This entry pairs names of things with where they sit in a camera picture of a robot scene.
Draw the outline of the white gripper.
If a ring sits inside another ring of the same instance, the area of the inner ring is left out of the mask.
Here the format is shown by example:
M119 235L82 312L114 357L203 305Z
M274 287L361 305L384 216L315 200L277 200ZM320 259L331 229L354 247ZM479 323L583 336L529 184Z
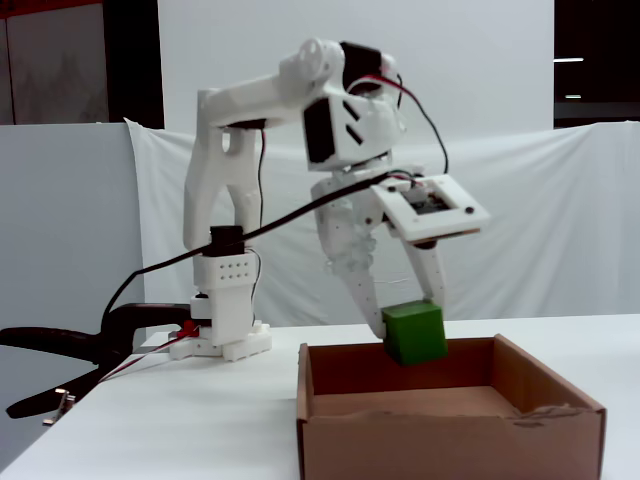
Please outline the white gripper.
M370 190L374 185L372 180L383 176L378 185L385 186L394 180L409 188L415 186L424 173L425 167L415 162L394 165L391 159L376 159L332 171L311 188L312 201L323 201L314 209L314 218L329 269L344 282L372 333L379 339L386 337L386 326L370 272L376 241L367 225L376 226L384 214ZM434 234L424 228L406 230L390 218L384 222L391 236L401 241L424 299L444 308L445 275Z

